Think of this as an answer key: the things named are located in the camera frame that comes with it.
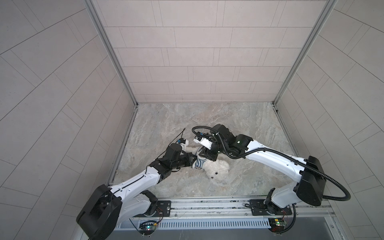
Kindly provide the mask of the blue white striped knit sweater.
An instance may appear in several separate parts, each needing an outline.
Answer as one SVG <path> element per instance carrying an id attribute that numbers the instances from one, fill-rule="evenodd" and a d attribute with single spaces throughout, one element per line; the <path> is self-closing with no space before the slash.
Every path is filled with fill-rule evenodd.
<path id="1" fill-rule="evenodd" d="M 195 160 L 194 163 L 192 164 L 192 168 L 193 168 L 193 169 L 202 170 L 204 164 L 205 164 L 206 161 L 208 160 L 206 157 L 201 157 L 201 156 L 200 156 L 200 153 L 201 153 L 202 151 L 203 151 L 203 147 L 200 147 L 200 148 L 198 148 L 198 149 L 196 150 L 196 153 L 195 153 L 196 160 Z"/>

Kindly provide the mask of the white teddy bear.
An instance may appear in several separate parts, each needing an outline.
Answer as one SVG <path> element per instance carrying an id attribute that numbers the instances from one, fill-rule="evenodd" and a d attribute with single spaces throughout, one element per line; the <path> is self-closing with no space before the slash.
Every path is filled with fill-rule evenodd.
<path id="1" fill-rule="evenodd" d="M 192 154 L 193 163 L 196 160 L 195 153 L 198 148 L 200 147 L 187 147 L 186 153 Z M 210 179 L 212 183 L 216 185 L 226 185 L 229 177 L 229 170 L 230 170 L 230 165 L 228 162 L 220 159 L 217 159 L 216 161 L 211 161 L 208 159 L 201 171 L 206 173 L 207 177 Z"/>

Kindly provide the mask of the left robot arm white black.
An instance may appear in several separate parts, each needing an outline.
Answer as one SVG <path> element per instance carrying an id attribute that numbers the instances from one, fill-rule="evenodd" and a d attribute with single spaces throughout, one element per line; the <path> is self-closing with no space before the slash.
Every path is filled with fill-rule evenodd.
<path id="1" fill-rule="evenodd" d="M 92 193 L 76 218 L 77 224 L 90 240 L 105 240 L 121 222 L 136 215 L 151 215 L 157 198 L 148 189 L 171 175 L 173 170 L 192 167 L 197 152 L 186 152 L 182 145 L 172 143 L 161 158 L 131 179 L 108 187 L 100 185 Z"/>

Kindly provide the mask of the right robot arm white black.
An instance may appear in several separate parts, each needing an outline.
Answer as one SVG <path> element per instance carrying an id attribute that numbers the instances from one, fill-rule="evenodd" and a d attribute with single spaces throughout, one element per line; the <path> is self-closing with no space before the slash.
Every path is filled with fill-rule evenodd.
<path id="1" fill-rule="evenodd" d="M 192 132 L 195 134 L 195 142 L 203 146 L 200 155 L 208 160 L 216 160 L 219 154 L 233 160 L 249 159 L 271 167 L 293 180 L 284 187 L 269 191 L 262 204 L 268 213 L 276 215 L 283 208 L 299 202 L 315 207 L 321 205 L 327 178 L 317 158 L 289 156 L 268 148 L 249 136 L 234 136 L 221 124 L 212 128 L 197 126 Z"/>

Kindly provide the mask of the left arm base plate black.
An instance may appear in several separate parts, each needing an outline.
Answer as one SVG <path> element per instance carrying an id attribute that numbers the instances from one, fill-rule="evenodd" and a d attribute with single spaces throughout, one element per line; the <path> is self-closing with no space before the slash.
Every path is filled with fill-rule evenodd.
<path id="1" fill-rule="evenodd" d="M 134 218 L 159 218 L 162 217 L 169 217 L 171 212 L 171 201 L 160 201 L 158 200 L 156 209 L 152 215 L 150 214 L 140 214 L 134 216 Z"/>

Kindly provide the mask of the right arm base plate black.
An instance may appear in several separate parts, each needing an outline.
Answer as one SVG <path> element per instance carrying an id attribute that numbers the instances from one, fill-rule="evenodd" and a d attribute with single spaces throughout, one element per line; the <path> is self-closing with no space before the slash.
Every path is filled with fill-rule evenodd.
<path id="1" fill-rule="evenodd" d="M 251 209 L 253 216 L 283 216 L 283 215 L 292 215 L 292 208 L 285 207 L 283 209 L 279 207 L 268 207 L 265 204 L 265 200 L 250 200 L 249 208 Z"/>

